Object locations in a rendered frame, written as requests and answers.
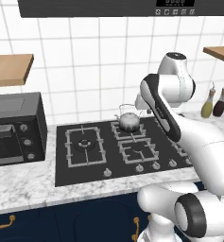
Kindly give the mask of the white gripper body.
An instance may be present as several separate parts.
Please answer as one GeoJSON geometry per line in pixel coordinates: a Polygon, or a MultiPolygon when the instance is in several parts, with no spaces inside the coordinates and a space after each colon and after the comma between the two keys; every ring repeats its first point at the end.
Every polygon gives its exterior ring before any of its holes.
{"type": "Polygon", "coordinates": [[[134,105],[137,110],[148,110],[149,109],[149,106],[147,105],[147,103],[144,101],[144,99],[141,97],[140,94],[138,94],[136,96],[134,105]]]}

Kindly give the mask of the silver kettle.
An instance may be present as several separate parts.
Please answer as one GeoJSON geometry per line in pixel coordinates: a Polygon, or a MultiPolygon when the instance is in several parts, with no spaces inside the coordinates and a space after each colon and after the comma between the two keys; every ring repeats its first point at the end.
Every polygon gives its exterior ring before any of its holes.
{"type": "Polygon", "coordinates": [[[134,104],[123,103],[119,106],[119,114],[115,115],[119,129],[124,132],[136,132],[140,128],[140,112],[125,112],[126,107],[135,108],[134,104]]]}

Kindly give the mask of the yellow oil bottle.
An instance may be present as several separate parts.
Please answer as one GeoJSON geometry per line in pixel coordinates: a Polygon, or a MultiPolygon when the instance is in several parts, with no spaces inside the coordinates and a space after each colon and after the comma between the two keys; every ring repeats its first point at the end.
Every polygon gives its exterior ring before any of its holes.
{"type": "Polygon", "coordinates": [[[209,118],[212,113],[214,95],[215,95],[215,87],[212,87],[200,111],[200,114],[203,118],[209,118]]]}

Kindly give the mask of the dark red vinegar bottle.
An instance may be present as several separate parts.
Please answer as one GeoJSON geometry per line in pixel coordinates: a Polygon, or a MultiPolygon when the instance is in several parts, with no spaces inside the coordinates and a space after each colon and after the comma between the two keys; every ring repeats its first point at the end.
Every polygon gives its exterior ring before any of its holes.
{"type": "Polygon", "coordinates": [[[224,87],[221,90],[219,100],[213,109],[213,116],[220,117],[224,113],[224,87]]]}

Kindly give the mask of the black gas hob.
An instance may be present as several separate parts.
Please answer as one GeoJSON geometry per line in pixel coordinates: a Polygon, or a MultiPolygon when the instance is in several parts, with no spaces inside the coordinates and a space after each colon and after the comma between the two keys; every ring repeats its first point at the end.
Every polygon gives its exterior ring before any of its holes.
{"type": "Polygon", "coordinates": [[[55,185],[66,186],[190,167],[186,152],[165,137],[153,117],[140,120],[136,132],[124,132],[115,120],[57,127],[55,185]],[[176,161],[171,167],[169,160],[176,161]],[[156,170],[152,164],[161,168],[156,170]],[[142,165],[143,172],[136,171],[142,165]],[[103,172],[109,168],[110,177],[103,172]]]}

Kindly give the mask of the black toaster oven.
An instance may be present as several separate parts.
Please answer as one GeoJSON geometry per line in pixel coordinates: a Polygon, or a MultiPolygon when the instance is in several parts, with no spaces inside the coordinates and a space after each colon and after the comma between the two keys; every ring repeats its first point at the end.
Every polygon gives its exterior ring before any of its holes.
{"type": "Polygon", "coordinates": [[[12,125],[11,137],[0,138],[0,166],[32,163],[45,160],[47,125],[40,93],[0,95],[0,125],[12,125]],[[27,131],[20,126],[26,124],[27,131]],[[25,146],[24,140],[32,141],[25,146]],[[27,154],[33,152],[34,160],[27,154]]]}

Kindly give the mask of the black range hood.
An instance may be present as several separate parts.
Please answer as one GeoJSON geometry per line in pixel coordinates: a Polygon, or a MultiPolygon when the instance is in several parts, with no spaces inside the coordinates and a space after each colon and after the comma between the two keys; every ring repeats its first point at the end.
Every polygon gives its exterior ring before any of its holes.
{"type": "Polygon", "coordinates": [[[23,18],[224,16],[224,0],[17,0],[23,18]]]}

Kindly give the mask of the navy cupboard door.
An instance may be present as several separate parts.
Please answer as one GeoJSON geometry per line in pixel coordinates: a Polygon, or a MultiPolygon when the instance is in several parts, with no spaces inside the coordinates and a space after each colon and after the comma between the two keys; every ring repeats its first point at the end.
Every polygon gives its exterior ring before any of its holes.
{"type": "Polygon", "coordinates": [[[0,215],[0,225],[16,219],[0,230],[0,242],[60,242],[54,210],[51,207],[11,212],[0,215]]]}
{"type": "Polygon", "coordinates": [[[136,193],[59,205],[55,214],[61,242],[133,242],[133,219],[140,218],[140,232],[148,223],[136,193]]]}

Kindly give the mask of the wooden wall shelf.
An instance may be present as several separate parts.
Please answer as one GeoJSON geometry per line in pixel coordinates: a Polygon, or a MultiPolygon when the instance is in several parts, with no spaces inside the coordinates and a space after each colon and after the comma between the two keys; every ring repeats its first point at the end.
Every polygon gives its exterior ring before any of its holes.
{"type": "Polygon", "coordinates": [[[224,46],[204,47],[203,52],[224,61],[224,46]]]}
{"type": "Polygon", "coordinates": [[[25,85],[33,54],[0,55],[0,87],[25,85]]]}

